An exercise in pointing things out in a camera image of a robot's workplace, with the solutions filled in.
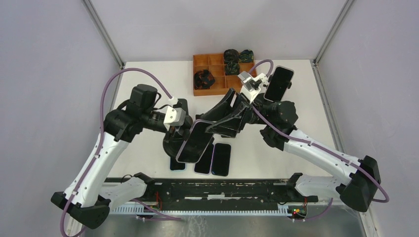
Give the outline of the white-case smartphone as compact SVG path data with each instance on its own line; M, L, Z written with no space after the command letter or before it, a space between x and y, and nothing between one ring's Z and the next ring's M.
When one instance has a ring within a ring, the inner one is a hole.
M197 163L210 144L213 134L206 132L206 129L214 122L197 119L193 122L190 135L184 141L175 157L179 163Z

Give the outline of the wooden-base grey phone stand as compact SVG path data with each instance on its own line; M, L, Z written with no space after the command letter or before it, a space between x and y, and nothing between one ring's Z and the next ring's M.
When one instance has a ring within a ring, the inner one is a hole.
M185 113L189 113L189 110L188 110L188 102L187 102L186 99L179 98L177 105L178 105L179 108L182 108L182 110L184 110Z

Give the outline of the blue-case smartphone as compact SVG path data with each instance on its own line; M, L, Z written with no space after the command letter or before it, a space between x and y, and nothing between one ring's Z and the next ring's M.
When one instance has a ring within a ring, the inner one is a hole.
M178 162L175 157L170 157L169 169L173 172L184 171L186 169L186 164Z

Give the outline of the black-case smartphone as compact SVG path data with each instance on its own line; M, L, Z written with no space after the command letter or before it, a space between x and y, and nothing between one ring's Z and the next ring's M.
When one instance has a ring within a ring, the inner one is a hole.
M229 174L231 158L231 145L217 143L212 155L211 173L216 176L226 177Z

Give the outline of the purple-case smartphone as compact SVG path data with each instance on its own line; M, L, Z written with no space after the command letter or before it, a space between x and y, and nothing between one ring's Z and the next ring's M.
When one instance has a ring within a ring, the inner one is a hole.
M194 166L194 172L202 175L209 175L212 166L214 144L208 145L200 160Z

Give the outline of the white-case smartphone stand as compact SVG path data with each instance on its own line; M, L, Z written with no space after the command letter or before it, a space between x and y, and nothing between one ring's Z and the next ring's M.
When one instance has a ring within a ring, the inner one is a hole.
M279 102L284 97L286 91L292 85L294 71L282 66L277 66L273 73L273 79L266 89L263 98L271 102Z

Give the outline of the black round-base phone stand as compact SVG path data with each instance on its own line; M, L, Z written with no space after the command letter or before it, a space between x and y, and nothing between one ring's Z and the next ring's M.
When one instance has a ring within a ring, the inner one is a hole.
M170 157L175 158L183 144L190 136L189 131L167 131L163 138L163 150Z

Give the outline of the black pole phone stand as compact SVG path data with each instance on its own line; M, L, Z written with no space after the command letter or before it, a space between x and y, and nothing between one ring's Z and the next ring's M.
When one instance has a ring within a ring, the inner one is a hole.
M267 81L267 84L265 85L265 88L266 88L266 89L268 89L268 88L269 88L269 85L270 85L270 83L271 83L271 81L272 81L272 79L273 79L273 75L270 75L267 79L268 79L268 81Z

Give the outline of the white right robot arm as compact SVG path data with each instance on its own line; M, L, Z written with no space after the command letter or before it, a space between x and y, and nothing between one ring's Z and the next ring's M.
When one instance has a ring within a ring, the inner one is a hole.
M305 159L327 172L327 176L296 173L286 186L286 197L299 201L303 197L338 198L348 207L366 212L382 191L377 161L371 156L358 158L331 149L298 129L294 102L268 101L259 94L249 101L230 89L213 108L197 119L213 122L208 132L233 138L246 124L262 124L263 141L272 148Z

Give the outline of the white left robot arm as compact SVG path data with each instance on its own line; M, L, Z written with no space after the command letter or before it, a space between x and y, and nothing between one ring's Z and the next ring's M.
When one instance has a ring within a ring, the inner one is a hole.
M167 105L156 108L160 98L153 86L135 86L129 99L102 117L95 146L71 185L53 194L51 202L83 229L98 228L112 209L127 201L135 198L150 201L155 196L155 187L143 174L136 174L108 191L102 186L116 160L144 129L165 134L163 149L169 157L175 158L180 152L192 126L188 103L172 97Z

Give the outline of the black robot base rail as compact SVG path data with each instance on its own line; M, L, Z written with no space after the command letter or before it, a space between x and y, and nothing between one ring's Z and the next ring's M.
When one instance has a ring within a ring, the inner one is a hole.
M148 178L142 202L162 203L163 211L265 211L279 204L318 202L303 196L291 179Z

